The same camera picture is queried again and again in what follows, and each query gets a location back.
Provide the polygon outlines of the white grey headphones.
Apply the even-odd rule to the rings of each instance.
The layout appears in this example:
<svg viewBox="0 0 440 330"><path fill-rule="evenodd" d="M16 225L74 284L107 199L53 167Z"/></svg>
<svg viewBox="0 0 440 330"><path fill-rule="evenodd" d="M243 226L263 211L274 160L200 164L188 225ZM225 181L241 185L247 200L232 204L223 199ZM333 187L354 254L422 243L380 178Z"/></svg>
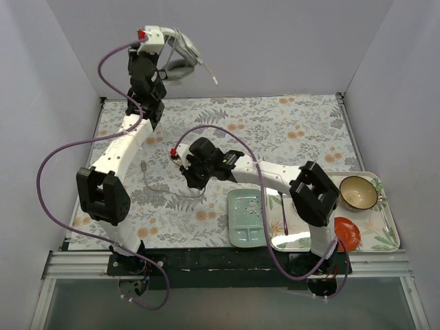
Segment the white grey headphones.
<svg viewBox="0 0 440 330"><path fill-rule="evenodd" d="M211 75L214 84L216 86L219 84L217 77L202 59L199 50L185 34L176 27L160 27L159 30L171 47L166 64L161 68L164 80L179 83L192 75L196 66L200 65Z"/></svg>

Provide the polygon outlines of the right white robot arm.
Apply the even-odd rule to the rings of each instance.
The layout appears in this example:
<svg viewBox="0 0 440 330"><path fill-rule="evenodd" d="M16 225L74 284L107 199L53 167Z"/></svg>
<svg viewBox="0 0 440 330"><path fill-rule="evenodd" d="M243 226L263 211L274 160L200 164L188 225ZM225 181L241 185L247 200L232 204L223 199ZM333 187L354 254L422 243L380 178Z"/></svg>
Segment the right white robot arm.
<svg viewBox="0 0 440 330"><path fill-rule="evenodd" d="M283 166L258 161L249 154L220 148L201 137L191 145L179 144L170 152L181 160L179 170L189 188L202 190L211 178L238 184L264 185L289 195L298 216L308 224L311 237L311 264L319 273L327 273L336 265L337 248L334 221L339 190L315 162L303 166Z"/></svg>

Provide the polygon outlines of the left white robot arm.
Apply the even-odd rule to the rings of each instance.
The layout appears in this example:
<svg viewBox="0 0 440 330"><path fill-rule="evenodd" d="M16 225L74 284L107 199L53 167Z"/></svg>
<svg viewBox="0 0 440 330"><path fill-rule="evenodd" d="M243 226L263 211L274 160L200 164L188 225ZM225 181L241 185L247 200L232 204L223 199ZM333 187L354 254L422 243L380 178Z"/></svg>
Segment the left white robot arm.
<svg viewBox="0 0 440 330"><path fill-rule="evenodd" d="M110 142L90 168L81 168L76 174L82 211L99 223L112 241L111 251L124 256L122 266L132 275L145 270L146 258L138 252L141 241L125 221L131 200L123 180L163 114L166 89L157 69L158 59L158 54L129 49L131 88L120 127L122 135Z"/></svg>

